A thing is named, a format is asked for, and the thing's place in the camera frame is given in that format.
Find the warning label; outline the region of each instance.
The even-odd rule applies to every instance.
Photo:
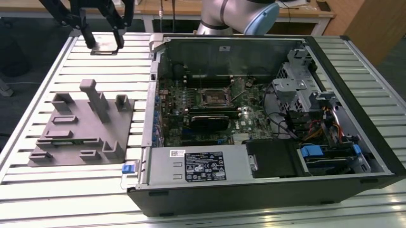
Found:
[[[222,152],[184,154],[185,181],[224,181],[225,167]]]

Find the blue tab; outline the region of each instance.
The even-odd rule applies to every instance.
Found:
[[[324,155],[320,146],[316,146],[316,145],[304,146],[300,149],[300,152],[301,152],[303,157]]]
[[[360,154],[360,148],[356,144],[352,145],[352,149],[353,149],[356,155]]]
[[[134,173],[134,165],[122,165],[121,168],[121,173],[122,174],[129,174],[129,173]]]

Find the wooden cabinet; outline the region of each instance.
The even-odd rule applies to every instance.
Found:
[[[406,0],[325,0],[336,13],[324,34],[347,35],[376,65],[406,33]]]

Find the slotted aluminum platform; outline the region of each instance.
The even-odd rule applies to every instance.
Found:
[[[110,36],[97,33],[96,37]],[[105,98],[134,99],[126,158],[140,157],[149,78],[146,33],[128,33],[116,56],[90,56],[81,37],[69,38],[0,154],[0,225],[19,227],[404,227],[406,180],[368,190],[339,204],[148,218],[120,188],[121,165],[26,167],[29,152],[47,121],[54,92],[73,99],[81,79],[94,79]],[[406,105],[349,42],[316,38],[395,154],[406,164]],[[321,75],[328,89],[328,82]]]

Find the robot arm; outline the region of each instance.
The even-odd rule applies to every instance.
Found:
[[[117,50],[122,48],[122,34],[125,33],[126,27],[130,26],[133,18],[133,0],[121,0],[125,6],[122,17],[118,15],[114,9],[114,4],[110,0],[69,0],[70,11],[59,0],[38,1],[62,26],[69,25],[73,29],[78,29],[81,31],[88,48],[94,48],[97,44],[89,30],[89,25],[86,24],[84,8],[97,8],[101,15],[106,18],[113,30],[116,50],[112,53],[116,53]]]
[[[275,0],[202,0],[197,34],[229,35],[233,29],[244,35],[262,35],[277,15]]]

